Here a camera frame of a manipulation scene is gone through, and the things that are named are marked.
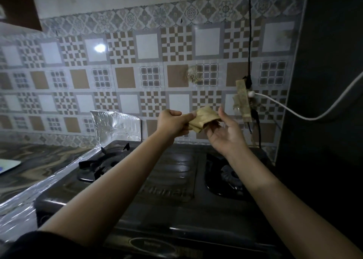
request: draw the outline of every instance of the oval label on stove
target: oval label on stove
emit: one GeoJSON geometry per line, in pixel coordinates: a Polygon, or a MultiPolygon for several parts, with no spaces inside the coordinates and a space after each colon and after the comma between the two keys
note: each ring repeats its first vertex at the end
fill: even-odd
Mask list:
{"type": "Polygon", "coordinates": [[[129,243],[138,250],[155,254],[174,254],[176,248],[171,244],[151,238],[133,238],[129,243]]]}

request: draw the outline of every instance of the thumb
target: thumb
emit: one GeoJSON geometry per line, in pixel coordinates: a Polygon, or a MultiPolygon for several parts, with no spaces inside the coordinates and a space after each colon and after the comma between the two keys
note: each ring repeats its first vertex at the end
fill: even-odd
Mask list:
{"type": "Polygon", "coordinates": [[[196,116],[196,113],[195,113],[195,112],[191,112],[191,113],[189,113],[189,114],[181,115],[181,116],[179,117],[179,119],[181,120],[181,122],[182,122],[183,124],[185,124],[185,123],[188,123],[188,122],[190,122],[191,120],[195,119],[195,116],[196,116]]]}
{"type": "Polygon", "coordinates": [[[233,127],[235,126],[237,123],[229,116],[227,115],[224,110],[223,107],[220,106],[218,109],[218,115],[221,118],[221,120],[228,126],[228,127],[233,127]]]}

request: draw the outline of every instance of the foil sheet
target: foil sheet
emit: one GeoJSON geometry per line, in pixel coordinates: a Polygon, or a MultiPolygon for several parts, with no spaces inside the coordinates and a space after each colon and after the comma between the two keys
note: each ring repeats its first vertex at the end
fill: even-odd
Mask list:
{"type": "Polygon", "coordinates": [[[97,145],[78,159],[48,178],[34,184],[18,195],[0,204],[0,240],[16,241],[21,235],[37,229],[34,200],[46,189],[88,160],[114,140],[141,141],[141,120],[119,113],[91,111],[95,123],[97,145]]]}

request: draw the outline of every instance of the tile wall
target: tile wall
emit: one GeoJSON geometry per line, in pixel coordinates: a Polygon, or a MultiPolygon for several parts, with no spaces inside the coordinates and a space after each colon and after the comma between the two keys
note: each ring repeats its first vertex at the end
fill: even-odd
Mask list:
{"type": "MultiPolygon", "coordinates": [[[[247,75],[250,30],[252,89],[285,104],[304,0],[251,1],[252,30],[248,0],[192,0],[43,19],[43,33],[0,37],[3,138],[93,145],[91,110],[140,117],[143,138],[167,108],[223,105],[241,122],[232,106],[235,81],[247,75]],[[193,66],[196,84],[186,77],[193,66]]],[[[274,160],[284,109],[260,98],[254,106],[274,160]]],[[[208,143],[193,131],[176,141],[208,143]]]]}

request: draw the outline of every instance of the white cable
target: white cable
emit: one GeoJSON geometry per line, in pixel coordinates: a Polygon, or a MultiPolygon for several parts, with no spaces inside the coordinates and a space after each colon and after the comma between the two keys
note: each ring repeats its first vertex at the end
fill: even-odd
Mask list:
{"type": "Polygon", "coordinates": [[[263,96],[279,105],[281,105],[283,108],[285,108],[286,110],[290,111],[292,114],[296,115],[297,117],[303,119],[303,120],[318,120],[318,119],[321,119],[322,117],[325,117],[326,115],[328,115],[330,113],[331,110],[334,109],[335,106],[338,105],[338,103],[345,97],[345,95],[351,90],[351,88],[357,83],[357,81],[359,81],[361,78],[363,77],[363,72],[361,72],[358,77],[356,77],[354,79],[354,81],[352,81],[348,87],[343,91],[343,93],[338,97],[338,99],[330,106],[330,108],[328,110],[326,110],[323,114],[321,114],[320,116],[316,117],[316,118],[306,118],[306,117],[303,117],[299,114],[297,114],[296,112],[292,111],[290,108],[286,107],[285,105],[283,105],[282,103],[270,98],[269,96],[266,96],[266,95],[263,95],[263,94],[259,94],[259,93],[252,93],[254,91],[251,91],[248,93],[249,97],[250,96],[254,96],[254,95],[258,95],[258,96],[263,96]]]}

